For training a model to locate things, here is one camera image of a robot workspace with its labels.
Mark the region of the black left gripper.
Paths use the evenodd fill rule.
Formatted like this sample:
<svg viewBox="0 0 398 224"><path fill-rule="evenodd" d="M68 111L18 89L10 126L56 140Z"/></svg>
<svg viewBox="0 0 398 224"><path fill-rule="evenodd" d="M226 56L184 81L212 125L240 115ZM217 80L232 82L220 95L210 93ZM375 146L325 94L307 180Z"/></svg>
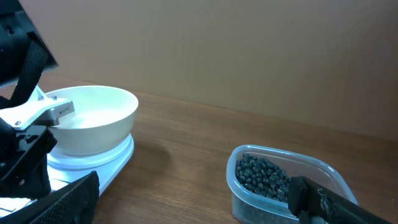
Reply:
<svg viewBox="0 0 398 224"><path fill-rule="evenodd" d="M47 196L51 192L47 154L56 143L46 126L17 131L1 120L1 197Z"/></svg>

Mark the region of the white digital kitchen scale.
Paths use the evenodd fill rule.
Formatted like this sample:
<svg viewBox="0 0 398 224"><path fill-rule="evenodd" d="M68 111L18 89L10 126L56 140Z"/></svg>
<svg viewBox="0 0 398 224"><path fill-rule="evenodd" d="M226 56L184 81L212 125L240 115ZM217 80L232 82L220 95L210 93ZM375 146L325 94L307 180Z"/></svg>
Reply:
<svg viewBox="0 0 398 224"><path fill-rule="evenodd" d="M95 171L102 194L130 160L134 152L134 140L128 135L118 146L91 156L68 156L55 151L47 155L32 172L35 180L43 180L51 192Z"/></svg>

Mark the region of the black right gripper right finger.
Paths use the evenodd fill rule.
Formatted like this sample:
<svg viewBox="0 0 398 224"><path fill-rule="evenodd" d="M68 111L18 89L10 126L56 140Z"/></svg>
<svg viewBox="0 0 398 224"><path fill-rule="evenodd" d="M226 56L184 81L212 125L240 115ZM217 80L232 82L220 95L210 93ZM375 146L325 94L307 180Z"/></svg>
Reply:
<svg viewBox="0 0 398 224"><path fill-rule="evenodd" d="M389 223L304 176L291 178L287 204L300 223Z"/></svg>

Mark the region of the white bowl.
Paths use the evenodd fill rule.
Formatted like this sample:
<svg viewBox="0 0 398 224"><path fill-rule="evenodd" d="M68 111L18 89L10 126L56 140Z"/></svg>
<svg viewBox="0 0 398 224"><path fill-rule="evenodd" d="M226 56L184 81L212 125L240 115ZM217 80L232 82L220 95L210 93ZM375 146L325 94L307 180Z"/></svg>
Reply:
<svg viewBox="0 0 398 224"><path fill-rule="evenodd" d="M99 154L118 146L131 133L139 106L133 93L111 86L74 86L46 95L73 102L75 111L49 128L57 139L55 150L71 156Z"/></svg>

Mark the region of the black beans in container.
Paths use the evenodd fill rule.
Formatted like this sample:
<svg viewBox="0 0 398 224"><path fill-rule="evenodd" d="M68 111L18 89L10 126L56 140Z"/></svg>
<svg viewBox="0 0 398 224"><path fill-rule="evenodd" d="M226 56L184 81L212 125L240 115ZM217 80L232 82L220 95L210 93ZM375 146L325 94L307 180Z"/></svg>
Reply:
<svg viewBox="0 0 398 224"><path fill-rule="evenodd" d="M270 160L244 153L236 161L235 176L248 191L280 202L287 202L290 177Z"/></svg>

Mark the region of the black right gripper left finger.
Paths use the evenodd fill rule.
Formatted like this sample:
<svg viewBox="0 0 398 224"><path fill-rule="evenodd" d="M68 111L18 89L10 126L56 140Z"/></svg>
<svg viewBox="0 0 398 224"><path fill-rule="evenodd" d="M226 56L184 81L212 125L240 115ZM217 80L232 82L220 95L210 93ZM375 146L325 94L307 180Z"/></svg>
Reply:
<svg viewBox="0 0 398 224"><path fill-rule="evenodd" d="M91 224L99 199L99 177L88 175L1 218L1 224Z"/></svg>

